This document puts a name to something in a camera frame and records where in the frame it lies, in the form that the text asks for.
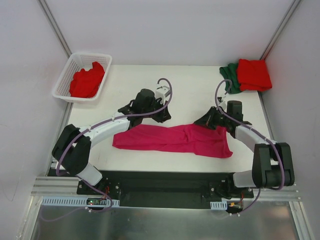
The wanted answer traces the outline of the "pink t shirt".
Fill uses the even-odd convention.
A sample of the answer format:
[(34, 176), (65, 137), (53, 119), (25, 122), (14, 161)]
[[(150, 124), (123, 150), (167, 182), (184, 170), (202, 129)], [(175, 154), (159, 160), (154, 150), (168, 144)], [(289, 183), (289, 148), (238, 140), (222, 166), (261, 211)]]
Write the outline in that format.
[(193, 153), (210, 158), (230, 158), (227, 130), (209, 129), (196, 124), (172, 127), (140, 124), (113, 136), (112, 146), (134, 151)]

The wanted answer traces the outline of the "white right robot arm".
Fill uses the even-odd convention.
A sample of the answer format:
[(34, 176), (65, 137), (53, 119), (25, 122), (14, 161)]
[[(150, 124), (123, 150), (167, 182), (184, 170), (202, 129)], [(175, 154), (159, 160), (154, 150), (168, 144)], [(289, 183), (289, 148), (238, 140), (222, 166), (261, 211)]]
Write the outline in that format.
[(225, 184), (225, 193), (232, 198), (243, 188), (281, 190), (295, 183), (291, 147), (288, 143), (268, 139), (243, 120), (243, 104), (238, 100), (221, 106), (212, 106), (194, 124), (211, 130), (223, 127), (236, 140), (253, 152), (252, 169), (232, 174), (232, 181)]

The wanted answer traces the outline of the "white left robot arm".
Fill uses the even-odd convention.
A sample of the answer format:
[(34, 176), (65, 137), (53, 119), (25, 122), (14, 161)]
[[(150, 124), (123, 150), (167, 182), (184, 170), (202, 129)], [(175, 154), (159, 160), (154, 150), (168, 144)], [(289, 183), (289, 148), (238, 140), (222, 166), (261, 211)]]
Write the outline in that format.
[(64, 168), (67, 173), (87, 182), (94, 194), (103, 193), (106, 182), (102, 173), (89, 162), (91, 149), (107, 138), (135, 128), (143, 119), (150, 118), (157, 123), (170, 120), (168, 104), (171, 98), (172, 91), (168, 86), (157, 85), (155, 91), (144, 88), (107, 120), (83, 127), (67, 125), (52, 150), (52, 156), (58, 161), (56, 168)]

